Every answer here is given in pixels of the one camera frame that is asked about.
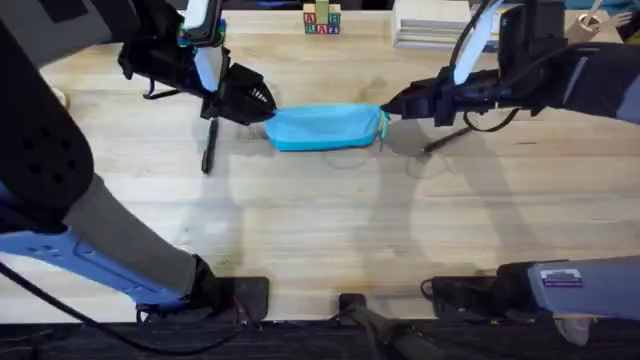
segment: black cable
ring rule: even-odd
[[[502,120],[502,122],[496,126],[490,127],[488,129],[481,129],[477,126],[475,126],[471,120],[469,120],[469,112],[465,111],[464,114],[462,115],[462,120],[464,120],[464,123],[467,124],[467,126],[470,129],[473,129],[474,131],[479,131],[479,132],[496,132],[498,130],[502,130],[504,129],[505,126],[511,124],[511,122],[513,121],[513,119],[516,117],[516,115],[518,114],[518,112],[521,110],[521,108],[515,108],[513,110],[511,110],[511,112],[509,113],[509,115],[507,115],[506,118],[504,118],[504,120]]]
[[[83,313],[75,310],[74,308],[70,307],[69,305],[61,302],[60,300],[56,299],[55,297],[51,296],[49,293],[45,292],[44,290],[40,289],[39,287],[37,287],[36,285],[34,285],[32,282],[30,282],[29,280],[25,279],[24,277],[22,277],[20,274],[16,273],[15,271],[11,270],[11,268],[9,268],[8,266],[6,266],[3,262],[0,262],[0,273],[2,275],[4,275],[5,277],[7,277],[9,280],[13,281],[14,283],[16,283],[18,286],[22,287],[23,289],[27,290],[28,292],[30,292],[31,294],[37,296],[38,298],[40,298],[41,300],[43,300],[44,302],[48,303],[49,305],[57,308],[58,310],[66,313],[69,316],[72,316],[80,321],[82,321],[83,323],[85,323],[88,326],[91,326],[93,328],[96,328],[97,330],[100,330],[101,332],[103,332],[105,335],[116,339],[120,342],[123,342],[137,350],[140,351],[144,351],[144,352],[148,352],[148,353],[152,353],[152,354],[157,354],[157,355],[170,355],[170,356],[192,356],[192,355],[197,355],[197,354],[201,354],[205,351],[209,351],[209,350],[213,350],[217,347],[220,347],[221,345],[224,345],[225,343],[231,341],[232,339],[236,338],[238,335],[242,334],[243,332],[245,332],[248,327],[244,326],[240,329],[237,329],[233,332],[231,332],[230,334],[224,336],[222,339],[219,339],[218,341],[214,342],[213,344],[198,348],[198,349],[194,349],[194,350],[188,350],[188,351],[174,351],[174,350],[165,350],[165,349],[158,349],[158,348],[154,348],[154,347],[150,347],[144,344],[140,344],[134,340],[129,339],[128,337],[122,335],[121,333],[113,330],[112,328],[110,328],[109,326],[106,326],[104,324],[101,324],[95,320],[93,320],[92,318],[84,315]]]

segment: toy block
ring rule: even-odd
[[[306,34],[315,34],[316,33],[316,24],[307,24],[304,26],[304,32]]]
[[[329,13],[329,25],[340,25],[340,14],[339,13]]]
[[[328,33],[330,35],[338,35],[338,34],[340,34],[340,25],[338,25],[338,24],[329,24]]]
[[[316,0],[316,24],[329,23],[329,0]]]
[[[329,29],[327,24],[316,24],[316,34],[327,34]]]
[[[305,25],[315,24],[316,23],[316,14],[315,13],[304,13],[304,23]]]
[[[316,4],[312,3],[304,3],[302,4],[302,12],[303,13],[316,13]]]

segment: book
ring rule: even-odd
[[[398,48],[450,50],[470,19],[467,1],[396,0],[392,43]]]

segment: label sticker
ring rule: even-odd
[[[541,270],[545,287],[582,287],[582,276],[577,269]]]

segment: wooden tabletop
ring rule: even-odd
[[[345,12],[337,37],[304,35],[299,12],[224,16],[233,60],[264,74],[281,107],[384,103],[449,58],[393,49],[388,12]],[[224,121],[215,171],[205,177],[200,101],[143,100],[147,81],[124,79],[118,50],[96,46],[44,69],[68,94],[96,171],[131,211],[216,274],[269,277],[270,319],[327,318],[343,292],[365,293],[388,316],[429,317],[418,284],[432,276],[640,253],[633,125],[545,110],[425,157],[421,147],[451,129],[395,121],[382,152],[279,153],[259,126]],[[495,57],[479,66],[495,67]],[[35,260],[2,259],[98,320],[133,320],[124,295]],[[0,293],[1,322],[70,320],[5,279]]]

